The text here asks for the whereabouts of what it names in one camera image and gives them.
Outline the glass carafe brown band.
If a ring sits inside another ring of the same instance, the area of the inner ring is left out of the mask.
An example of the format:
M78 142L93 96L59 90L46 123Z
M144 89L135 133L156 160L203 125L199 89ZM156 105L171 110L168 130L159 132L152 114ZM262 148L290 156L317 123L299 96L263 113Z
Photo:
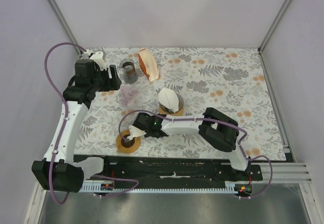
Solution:
M123 80L127 84L133 84L133 83L137 82L138 74L135 69L134 61L131 58L123 59L120 62L119 67L123 71Z

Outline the white paper coffee filter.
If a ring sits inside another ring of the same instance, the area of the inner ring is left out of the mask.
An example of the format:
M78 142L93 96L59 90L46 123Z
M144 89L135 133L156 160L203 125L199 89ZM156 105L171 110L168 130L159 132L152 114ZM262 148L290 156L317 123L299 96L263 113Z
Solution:
M169 88L162 88L157 97L162 111L174 114L179 110L179 99L175 91Z

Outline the ribbed glass dripper cone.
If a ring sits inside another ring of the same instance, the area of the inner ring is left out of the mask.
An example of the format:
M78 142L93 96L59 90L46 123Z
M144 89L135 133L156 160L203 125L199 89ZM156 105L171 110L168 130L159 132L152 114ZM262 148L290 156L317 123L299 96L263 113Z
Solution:
M184 113L184 100L179 94L177 94L177 97L179 100L179 103L178 103L179 110L178 111L173 112L171 109L166 108L162 104L159 104L159 113L166 114L166 115L173 115L173 116L182 116Z

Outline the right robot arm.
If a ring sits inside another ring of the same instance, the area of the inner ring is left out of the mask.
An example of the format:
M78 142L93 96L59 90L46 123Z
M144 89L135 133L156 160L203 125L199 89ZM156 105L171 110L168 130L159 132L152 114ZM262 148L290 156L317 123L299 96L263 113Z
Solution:
M177 134L199 135L214 149L224 152L230 161L233 177L244 180L250 175L248 159L241 149L241 141L247 132L238 126L237 121L222 112L208 107L198 116L172 116L154 114L138 110L132 125L130 136L162 138Z

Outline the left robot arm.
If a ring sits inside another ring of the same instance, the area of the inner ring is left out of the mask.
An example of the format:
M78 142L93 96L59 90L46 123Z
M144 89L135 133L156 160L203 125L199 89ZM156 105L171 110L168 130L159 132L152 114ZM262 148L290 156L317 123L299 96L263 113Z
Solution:
M82 122L96 92L119 90L122 82L116 66L100 69L92 59L78 60L75 75L63 91L62 111L53 140L42 160L34 161L32 173L44 190L77 193L93 175L105 180L111 175L110 165L100 157L74 161L75 144Z

